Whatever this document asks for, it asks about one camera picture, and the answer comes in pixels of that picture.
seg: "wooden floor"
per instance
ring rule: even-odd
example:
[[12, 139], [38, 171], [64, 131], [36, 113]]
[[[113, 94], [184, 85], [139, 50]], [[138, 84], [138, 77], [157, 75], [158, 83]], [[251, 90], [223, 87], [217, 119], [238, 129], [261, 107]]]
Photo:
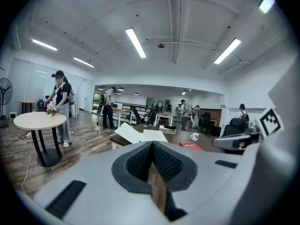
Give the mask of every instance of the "wooden floor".
[[[77, 134], [83, 134], [86, 131], [96, 131], [98, 129], [96, 124], [96, 115], [80, 111], [77, 117], [77, 119], [70, 119], [70, 129], [74, 132], [74, 135], [72, 135], [73, 142], [68, 148], [63, 148], [62, 143], [60, 143], [62, 160], [57, 165], [49, 168], [38, 165], [37, 153], [34, 149], [32, 161], [29, 165], [28, 177], [23, 184], [24, 190], [28, 196], [33, 197], [44, 184], [61, 174], [72, 165], [82, 159], [85, 159], [88, 155], [112, 149], [112, 142], [109, 138], [114, 135], [113, 130], [102, 129], [102, 120], [99, 120], [99, 131], [76, 136]], [[24, 138], [24, 133], [26, 133], [26, 131], [18, 129], [13, 124], [12, 120], [8, 120], [7, 122], [9, 123], [9, 127], [0, 130], [0, 137], [2, 140], [0, 149], [1, 163], [7, 172], [12, 186], [16, 189], [22, 190], [21, 183], [26, 176], [27, 164], [30, 161], [30, 155], [32, 154], [33, 149], [30, 148], [30, 142], [24, 143], [24, 140], [22, 139], [19, 139], [7, 149], [5, 148], [18, 139], [16, 135], [23, 135]], [[51, 129], [43, 130], [43, 138], [46, 148], [54, 148]], [[153, 164], [149, 169], [148, 178], [148, 183], [152, 185], [153, 188], [152, 200], [158, 208], [164, 212], [166, 202], [165, 184]]]

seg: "ceiling light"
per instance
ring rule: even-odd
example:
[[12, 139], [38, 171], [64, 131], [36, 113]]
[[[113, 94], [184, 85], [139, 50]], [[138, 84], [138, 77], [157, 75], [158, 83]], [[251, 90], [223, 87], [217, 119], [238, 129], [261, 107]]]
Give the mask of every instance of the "ceiling light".
[[90, 67], [92, 67], [92, 68], [95, 67], [94, 65], [91, 65], [91, 64], [89, 64], [89, 63], [87, 63], [87, 62], [85, 62], [85, 61], [82, 61], [82, 60], [80, 60], [80, 59], [77, 58], [77, 57], [74, 57], [74, 59], [77, 60], [77, 61], [80, 61], [80, 62], [82, 62], [83, 64], [88, 65], [88, 66], [90, 66]]
[[50, 49], [52, 49], [52, 50], [57, 50], [57, 48], [56, 47], [52, 47], [52, 46], [50, 46], [50, 45], [48, 45], [48, 44], [46, 44], [46, 43], [42, 43], [42, 42], [40, 42], [40, 41], [37, 41], [37, 40], [35, 40], [35, 39], [33, 39], [32, 40], [34, 43], [37, 43], [37, 44], [40, 44], [40, 45], [42, 45], [42, 46], [44, 46], [44, 47], [47, 47], [47, 48], [50, 48]]
[[226, 50], [218, 57], [218, 59], [215, 60], [215, 64], [219, 64], [221, 61], [223, 61], [240, 43], [241, 41], [235, 38], [226, 48]]
[[133, 28], [127, 29], [127, 30], [125, 30], [125, 32], [127, 33], [128, 37], [130, 38], [133, 45], [135, 46], [137, 52], [140, 54], [141, 58], [146, 58], [146, 55], [142, 49], [142, 46], [141, 46], [139, 40], [137, 39], [137, 36], [136, 36]]
[[263, 0], [260, 4], [259, 8], [264, 12], [267, 13], [267, 11], [273, 6], [275, 0]]
[[[37, 71], [37, 72], [39, 72], [39, 73], [45, 73], [45, 72], [42, 72], [42, 71]], [[48, 73], [46, 73], [46, 74], [48, 74]]]

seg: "white mug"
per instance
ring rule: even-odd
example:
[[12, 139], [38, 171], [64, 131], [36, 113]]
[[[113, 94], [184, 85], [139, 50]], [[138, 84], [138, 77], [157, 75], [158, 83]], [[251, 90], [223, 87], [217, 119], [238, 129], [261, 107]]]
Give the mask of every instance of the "white mug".
[[194, 142], [196, 142], [196, 141], [198, 140], [198, 137], [199, 137], [199, 134], [198, 134], [198, 133], [193, 133], [193, 134], [191, 135], [191, 139], [192, 139]]

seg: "black t-shirt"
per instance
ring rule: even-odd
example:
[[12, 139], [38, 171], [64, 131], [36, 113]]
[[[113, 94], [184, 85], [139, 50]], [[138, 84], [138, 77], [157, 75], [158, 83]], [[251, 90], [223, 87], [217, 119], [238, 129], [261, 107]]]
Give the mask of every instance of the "black t-shirt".
[[62, 87], [60, 87], [57, 91], [56, 105], [58, 105], [58, 103], [60, 103], [60, 101], [62, 100], [63, 92], [67, 92], [67, 99], [64, 104], [68, 103], [69, 102], [68, 97], [70, 96], [70, 91], [71, 91], [71, 86], [68, 83], [65, 83]]

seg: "pedestal fan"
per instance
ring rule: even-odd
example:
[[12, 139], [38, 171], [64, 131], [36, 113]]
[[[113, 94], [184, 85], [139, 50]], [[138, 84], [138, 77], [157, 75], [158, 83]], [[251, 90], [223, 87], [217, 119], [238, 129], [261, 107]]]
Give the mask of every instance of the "pedestal fan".
[[0, 128], [7, 128], [8, 124], [6, 121], [6, 116], [3, 114], [3, 106], [6, 105], [13, 95], [13, 86], [7, 78], [0, 79], [0, 120], [3, 122], [0, 124]]

